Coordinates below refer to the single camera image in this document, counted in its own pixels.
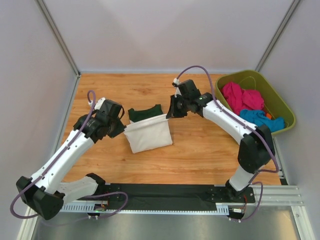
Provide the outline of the white and green raglan t-shirt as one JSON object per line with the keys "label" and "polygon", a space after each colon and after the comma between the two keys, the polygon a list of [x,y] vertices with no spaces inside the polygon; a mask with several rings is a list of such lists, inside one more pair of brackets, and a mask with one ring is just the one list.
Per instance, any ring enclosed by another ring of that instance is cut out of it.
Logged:
{"label": "white and green raglan t-shirt", "polygon": [[144,110],[130,108],[128,116],[130,124],[126,126],[124,135],[132,153],[136,154],[173,144],[168,119],[160,104]]}

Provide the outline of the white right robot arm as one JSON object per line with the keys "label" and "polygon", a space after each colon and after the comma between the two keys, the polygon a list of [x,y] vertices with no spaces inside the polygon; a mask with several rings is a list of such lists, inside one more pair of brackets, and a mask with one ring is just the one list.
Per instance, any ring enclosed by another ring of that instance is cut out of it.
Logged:
{"label": "white right robot arm", "polygon": [[231,202],[242,198],[246,189],[263,167],[275,158],[270,129],[250,123],[225,108],[211,93],[201,94],[193,80],[173,80],[175,94],[170,97],[166,118],[184,118],[188,112],[198,114],[218,125],[239,145],[238,168],[226,182],[225,196]]}

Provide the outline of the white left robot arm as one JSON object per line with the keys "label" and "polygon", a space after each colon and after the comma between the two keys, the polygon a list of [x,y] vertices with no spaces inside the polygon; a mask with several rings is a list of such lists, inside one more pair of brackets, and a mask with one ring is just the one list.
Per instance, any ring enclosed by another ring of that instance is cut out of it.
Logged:
{"label": "white left robot arm", "polygon": [[78,159],[97,141],[114,138],[124,132],[121,119],[125,113],[121,104],[101,98],[91,101],[88,114],[78,119],[68,138],[57,152],[31,177],[21,176],[16,187],[21,199],[44,220],[55,217],[64,205],[86,198],[99,201],[112,195],[106,182],[94,173],[73,182],[63,182]]}

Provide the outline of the magenta pink t-shirt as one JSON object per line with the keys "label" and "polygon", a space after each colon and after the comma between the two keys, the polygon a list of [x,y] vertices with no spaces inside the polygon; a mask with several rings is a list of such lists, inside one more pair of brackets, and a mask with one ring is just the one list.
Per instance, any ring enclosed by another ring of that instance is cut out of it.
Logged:
{"label": "magenta pink t-shirt", "polygon": [[221,90],[231,110],[239,115],[242,110],[262,110],[264,99],[255,89],[243,89],[235,82],[227,83]]}

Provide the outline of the blue t-shirt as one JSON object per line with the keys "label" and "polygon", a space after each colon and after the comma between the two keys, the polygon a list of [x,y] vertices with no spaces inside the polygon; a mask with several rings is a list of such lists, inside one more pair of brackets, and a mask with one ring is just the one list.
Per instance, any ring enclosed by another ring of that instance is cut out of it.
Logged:
{"label": "blue t-shirt", "polygon": [[282,117],[269,119],[262,110],[243,109],[240,111],[239,116],[258,127],[266,125],[270,129],[271,133],[283,130],[285,128],[285,120]]}

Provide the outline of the olive green plastic bin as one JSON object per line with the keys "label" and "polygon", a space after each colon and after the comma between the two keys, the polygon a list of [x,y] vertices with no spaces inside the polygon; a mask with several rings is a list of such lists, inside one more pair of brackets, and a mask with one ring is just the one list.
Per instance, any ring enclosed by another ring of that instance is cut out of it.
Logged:
{"label": "olive green plastic bin", "polygon": [[222,88],[230,82],[239,84],[242,89],[259,91],[264,99],[264,107],[261,111],[264,111],[265,114],[270,114],[272,116],[271,120],[279,117],[284,119],[285,128],[272,132],[273,136],[288,131],[295,126],[296,116],[293,111],[261,73],[254,70],[242,70],[222,76],[216,81],[215,97],[221,104],[232,111],[221,92]]}

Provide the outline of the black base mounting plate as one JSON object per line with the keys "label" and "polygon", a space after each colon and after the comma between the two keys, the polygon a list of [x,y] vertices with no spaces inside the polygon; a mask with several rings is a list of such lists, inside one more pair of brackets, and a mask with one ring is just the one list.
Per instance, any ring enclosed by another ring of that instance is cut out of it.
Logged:
{"label": "black base mounting plate", "polygon": [[165,206],[196,206],[207,207],[209,203],[255,203],[253,189],[247,187],[241,193],[233,193],[223,186],[208,184],[134,184],[111,183],[105,185],[99,194],[124,192],[128,202],[133,204],[163,204]]}

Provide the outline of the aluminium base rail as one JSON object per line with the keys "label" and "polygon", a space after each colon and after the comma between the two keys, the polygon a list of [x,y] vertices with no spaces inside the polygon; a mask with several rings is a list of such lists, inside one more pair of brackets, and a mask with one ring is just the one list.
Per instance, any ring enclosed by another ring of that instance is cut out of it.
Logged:
{"label": "aluminium base rail", "polygon": [[[300,196],[299,190],[296,186],[289,185],[279,185],[279,186],[263,186],[261,187],[259,184],[249,186],[253,189],[253,194],[255,198],[254,203],[244,203],[249,206],[256,205],[260,203],[262,206],[301,206],[303,204],[302,197]],[[106,198],[80,198],[78,200],[74,200],[72,202],[78,201],[97,201],[106,203],[115,203],[118,208],[124,208],[128,203],[129,197],[123,192],[111,192],[111,196]],[[227,205],[240,207],[244,204],[241,203],[217,203],[216,205]]]}

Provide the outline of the aluminium corner frame post left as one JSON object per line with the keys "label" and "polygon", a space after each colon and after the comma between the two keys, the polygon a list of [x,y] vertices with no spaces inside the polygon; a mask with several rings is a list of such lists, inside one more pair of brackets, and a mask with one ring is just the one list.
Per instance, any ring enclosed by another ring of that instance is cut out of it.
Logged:
{"label": "aluminium corner frame post left", "polygon": [[67,59],[71,69],[73,70],[73,72],[75,73],[75,75],[77,77],[79,77],[81,75],[81,72],[77,66],[77,64],[75,63],[64,39],[63,36],[61,35],[57,24],[55,23],[55,20],[52,16],[52,14],[50,13],[50,10],[46,4],[46,2],[44,0],[35,0],[35,3],[37,4],[40,12],[42,13],[45,21],[47,22],[54,38],[56,39],[59,47],[61,48],[65,58]]}

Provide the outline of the aluminium corner frame post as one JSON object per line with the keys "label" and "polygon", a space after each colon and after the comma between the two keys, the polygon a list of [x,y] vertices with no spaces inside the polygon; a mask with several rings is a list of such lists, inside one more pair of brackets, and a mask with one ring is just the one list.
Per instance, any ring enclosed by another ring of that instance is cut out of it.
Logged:
{"label": "aluminium corner frame post", "polygon": [[77,77],[79,77],[81,75],[81,72],[77,66],[77,64],[75,63],[64,39],[63,36],[61,35],[57,24],[55,23],[55,20],[52,16],[52,14],[50,13],[50,10],[46,4],[46,2],[44,0],[35,0],[35,3],[37,4],[40,12],[42,13],[45,21],[47,22],[54,38],[56,39],[59,47],[61,48],[65,58],[67,59],[71,69],[73,70],[73,72],[75,73],[75,75]]}
{"label": "aluminium corner frame post", "polygon": [[270,39],[264,53],[262,54],[260,60],[258,61],[255,71],[260,72],[264,65],[266,64],[268,58],[270,57],[272,51],[276,47],[277,43],[279,42],[281,36],[285,32],[289,22],[293,18],[295,12],[299,8],[300,4],[302,3],[302,0],[292,0],[288,10],[286,11],[284,17],[282,18],[279,26],[277,27],[275,33],[273,34],[272,38]]}

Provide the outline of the aluminium corner frame post right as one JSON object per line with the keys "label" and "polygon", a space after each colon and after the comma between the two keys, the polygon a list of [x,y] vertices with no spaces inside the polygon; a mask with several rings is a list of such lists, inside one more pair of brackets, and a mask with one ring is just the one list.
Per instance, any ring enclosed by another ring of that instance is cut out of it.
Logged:
{"label": "aluminium corner frame post right", "polygon": [[264,65],[266,64],[268,58],[270,57],[272,51],[276,47],[277,43],[279,42],[281,36],[285,32],[289,22],[293,18],[295,12],[299,8],[300,4],[302,3],[302,0],[292,0],[288,10],[286,11],[284,17],[282,18],[279,26],[277,27],[275,33],[273,34],[272,38],[270,39],[264,53],[262,54],[260,60],[258,61],[255,71],[260,72]]}

